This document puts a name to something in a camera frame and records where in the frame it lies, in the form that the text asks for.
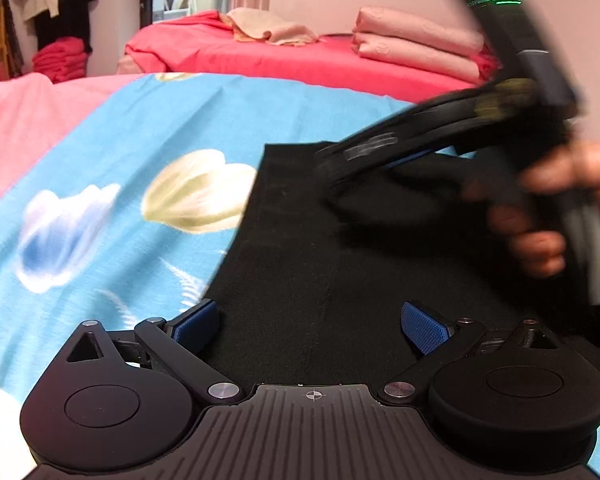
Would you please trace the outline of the person's right hand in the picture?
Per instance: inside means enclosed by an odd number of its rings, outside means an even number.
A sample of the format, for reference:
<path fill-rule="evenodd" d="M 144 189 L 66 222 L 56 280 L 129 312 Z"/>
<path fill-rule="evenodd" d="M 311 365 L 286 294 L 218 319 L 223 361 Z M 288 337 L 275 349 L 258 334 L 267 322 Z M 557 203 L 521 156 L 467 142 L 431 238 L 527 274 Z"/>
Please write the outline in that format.
<path fill-rule="evenodd" d="M 499 204 L 476 177 L 468 178 L 463 197 L 470 202 L 488 202 L 489 226 L 505 238 L 510 251 L 529 274 L 548 278 L 564 270 L 568 242 L 555 231 L 556 214 L 543 220 L 541 206 L 576 208 L 585 196 L 600 212 L 600 142 L 573 141 L 555 148 L 518 177 L 524 192 L 535 199 L 531 207 Z"/>

